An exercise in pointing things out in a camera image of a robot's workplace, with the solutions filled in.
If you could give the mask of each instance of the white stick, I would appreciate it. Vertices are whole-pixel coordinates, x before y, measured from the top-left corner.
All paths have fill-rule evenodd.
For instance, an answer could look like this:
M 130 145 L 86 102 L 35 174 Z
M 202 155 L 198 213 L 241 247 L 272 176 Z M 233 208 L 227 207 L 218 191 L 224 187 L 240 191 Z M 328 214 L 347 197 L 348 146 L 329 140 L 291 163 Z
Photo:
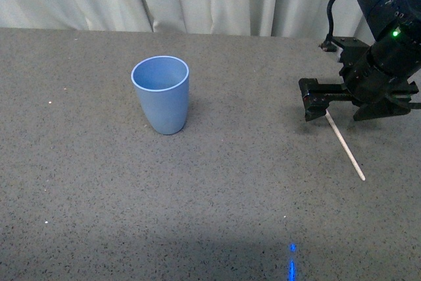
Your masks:
M 360 176 L 362 181 L 366 181 L 366 177 L 364 176 L 364 174 L 362 173 L 361 168 L 358 166 L 357 161 L 354 158 L 354 155 L 351 153 L 351 150 L 349 149 L 347 143 L 345 142 L 345 140 L 343 139 L 341 132 L 339 131 L 339 129 L 337 128 L 334 120 L 332 119 L 332 117 L 330 116 L 330 113 L 328 110 L 326 110 L 326 118 L 328 119 L 328 122 L 330 124 L 330 126 L 334 129 L 334 132 L 338 138 L 338 140 L 341 142 L 342 147 L 344 148 L 344 150 L 347 152 L 349 159 L 351 160 L 355 170 L 357 171 L 358 175 Z

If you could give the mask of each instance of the robotic arm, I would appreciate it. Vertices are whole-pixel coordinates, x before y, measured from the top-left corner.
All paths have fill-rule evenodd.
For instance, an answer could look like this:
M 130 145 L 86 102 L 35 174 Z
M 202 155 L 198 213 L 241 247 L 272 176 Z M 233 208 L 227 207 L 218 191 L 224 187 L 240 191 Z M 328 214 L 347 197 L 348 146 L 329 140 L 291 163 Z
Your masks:
M 333 36 L 334 1 L 328 4 L 329 33 L 320 46 L 343 63 L 339 72 L 343 84 L 301 78 L 305 120 L 324 116 L 330 101 L 351 101 L 358 106 L 356 121 L 421 109 L 421 103 L 410 102 L 418 87 L 408 83 L 421 68 L 421 0 L 357 0 L 376 40 L 372 46 L 356 38 Z

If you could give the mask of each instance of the gray table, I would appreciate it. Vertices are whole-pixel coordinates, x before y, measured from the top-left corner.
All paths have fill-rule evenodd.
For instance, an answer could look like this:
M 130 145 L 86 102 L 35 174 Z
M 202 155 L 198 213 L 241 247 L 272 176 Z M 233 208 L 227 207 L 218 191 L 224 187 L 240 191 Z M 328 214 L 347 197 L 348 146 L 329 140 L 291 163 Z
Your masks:
M 184 129 L 156 133 L 132 67 L 191 70 Z M 0 30 L 1 280 L 419 280 L 421 111 L 306 123 L 309 39 Z

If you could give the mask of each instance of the plastic cup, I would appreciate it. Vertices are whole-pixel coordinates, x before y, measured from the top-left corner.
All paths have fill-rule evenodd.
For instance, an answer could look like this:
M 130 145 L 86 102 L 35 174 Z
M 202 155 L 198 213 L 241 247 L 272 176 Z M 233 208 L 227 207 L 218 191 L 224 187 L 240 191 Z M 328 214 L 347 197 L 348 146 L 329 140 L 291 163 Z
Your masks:
M 173 56 L 145 59 L 132 70 L 132 82 L 151 126 L 161 134 L 180 131 L 189 105 L 189 67 Z

